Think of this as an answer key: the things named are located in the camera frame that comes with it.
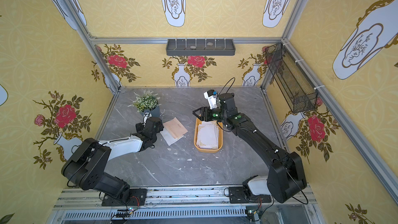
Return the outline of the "pink stationery sheet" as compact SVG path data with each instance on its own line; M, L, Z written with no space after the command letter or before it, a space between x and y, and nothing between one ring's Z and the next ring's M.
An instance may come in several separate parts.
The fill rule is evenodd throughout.
M179 139L188 132L187 129L176 117L170 121L165 122L163 126L167 129L169 134L174 139Z

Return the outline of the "white yellow-flowered stationery sheet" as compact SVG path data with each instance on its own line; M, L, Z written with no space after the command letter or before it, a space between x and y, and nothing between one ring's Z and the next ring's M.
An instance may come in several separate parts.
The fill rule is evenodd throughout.
M181 137L179 137L179 138L174 138L174 137L169 133L169 131L168 131L166 128L164 128L163 131L161 131L160 133L161 133L162 137L164 138L164 140L166 141L166 143L167 143L169 146L171 146L172 144L176 143L177 141L179 141L181 138L184 137L184 135L183 135L183 136L181 136Z

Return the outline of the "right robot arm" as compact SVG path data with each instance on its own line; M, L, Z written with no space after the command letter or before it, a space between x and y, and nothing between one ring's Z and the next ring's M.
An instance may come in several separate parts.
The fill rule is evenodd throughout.
M201 121L215 121L225 126L244 140L264 161L268 175L252 176L243 182L244 194L248 200L257 200L267 195L279 203L285 203L307 187L304 167L296 152L287 152L274 144L260 132L251 119L238 111L234 93L218 94L208 90L204 93L209 105L198 108L193 114Z

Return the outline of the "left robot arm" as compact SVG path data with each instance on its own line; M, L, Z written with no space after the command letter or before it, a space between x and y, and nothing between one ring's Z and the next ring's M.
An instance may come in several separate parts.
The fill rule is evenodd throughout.
M132 197L130 185L106 173L106 165L117 157L153 148L163 129L160 118L150 117L136 124L137 132L126 138L104 142L88 138L68 159L61 174L82 190L95 189L126 205Z

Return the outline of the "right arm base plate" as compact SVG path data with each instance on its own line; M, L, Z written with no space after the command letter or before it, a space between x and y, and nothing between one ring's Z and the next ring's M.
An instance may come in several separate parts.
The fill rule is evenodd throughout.
M253 195L248 188L229 187L228 196L232 204L244 203L272 203L271 196L269 195Z

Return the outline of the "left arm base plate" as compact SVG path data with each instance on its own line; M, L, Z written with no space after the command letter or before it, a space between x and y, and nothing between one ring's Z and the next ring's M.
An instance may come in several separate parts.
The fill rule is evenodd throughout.
M102 200L102 206L144 206L147 197L147 189L145 188L130 188L121 193L117 197L105 194Z

